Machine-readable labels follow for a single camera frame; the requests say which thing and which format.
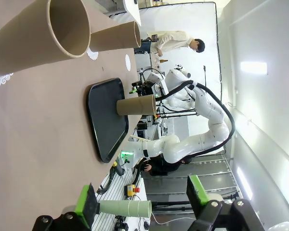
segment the person's hand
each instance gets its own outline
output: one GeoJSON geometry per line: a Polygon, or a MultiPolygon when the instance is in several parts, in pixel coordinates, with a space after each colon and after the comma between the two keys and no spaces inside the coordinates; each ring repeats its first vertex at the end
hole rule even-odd
{"type": "Polygon", "coordinates": [[[162,57],[162,56],[163,56],[162,50],[160,50],[159,48],[157,48],[156,50],[157,50],[157,52],[158,52],[159,57],[162,57]]]}
{"type": "Polygon", "coordinates": [[[151,165],[146,165],[145,168],[144,168],[144,171],[145,171],[145,172],[148,172],[148,171],[151,170],[151,168],[152,168],[151,165]]]}

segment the man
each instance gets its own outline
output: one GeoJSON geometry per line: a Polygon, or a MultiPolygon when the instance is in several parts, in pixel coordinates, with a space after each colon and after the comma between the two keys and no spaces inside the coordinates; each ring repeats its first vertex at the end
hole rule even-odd
{"type": "Polygon", "coordinates": [[[147,162],[144,162],[141,171],[149,172],[151,176],[167,176],[169,172],[178,170],[181,164],[187,165],[192,161],[192,158],[182,160],[174,164],[170,164],[164,160],[160,155],[152,157],[147,162]]]}
{"type": "Polygon", "coordinates": [[[158,36],[157,42],[143,41],[140,48],[135,48],[134,51],[146,51],[148,53],[152,51],[161,57],[164,52],[180,47],[189,47],[193,51],[201,53],[205,49],[205,44],[201,39],[192,38],[184,31],[169,31],[158,36]]]}

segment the ceiling light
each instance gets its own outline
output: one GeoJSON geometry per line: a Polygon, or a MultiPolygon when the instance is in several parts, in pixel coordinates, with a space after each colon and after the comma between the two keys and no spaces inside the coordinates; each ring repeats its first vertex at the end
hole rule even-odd
{"type": "Polygon", "coordinates": [[[247,194],[247,196],[249,197],[249,199],[252,199],[252,191],[250,188],[249,183],[247,182],[242,170],[240,169],[240,167],[237,168],[237,174],[239,175],[239,178],[243,184],[243,188],[245,189],[245,192],[247,194]]]}
{"type": "Polygon", "coordinates": [[[241,62],[241,70],[256,75],[267,75],[268,66],[264,62],[241,62]]]}

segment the black tray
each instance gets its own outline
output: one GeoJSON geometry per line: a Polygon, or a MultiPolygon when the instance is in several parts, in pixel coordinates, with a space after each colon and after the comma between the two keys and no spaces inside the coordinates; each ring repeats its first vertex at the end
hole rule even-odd
{"type": "Polygon", "coordinates": [[[109,163],[129,130],[128,116],[117,114],[117,101],[124,99],[119,78],[93,84],[87,97],[87,111],[97,152],[109,163]]]}

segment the person in white shirt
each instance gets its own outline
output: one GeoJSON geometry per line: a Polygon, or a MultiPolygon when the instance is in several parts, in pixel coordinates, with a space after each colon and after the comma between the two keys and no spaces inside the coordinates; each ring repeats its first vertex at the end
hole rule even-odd
{"type": "Polygon", "coordinates": [[[195,52],[201,53],[205,49],[205,43],[201,39],[192,38],[184,31],[168,31],[158,35],[158,42],[143,41],[140,48],[135,48],[134,51],[152,51],[161,57],[164,52],[180,47],[189,47],[195,52]]]}

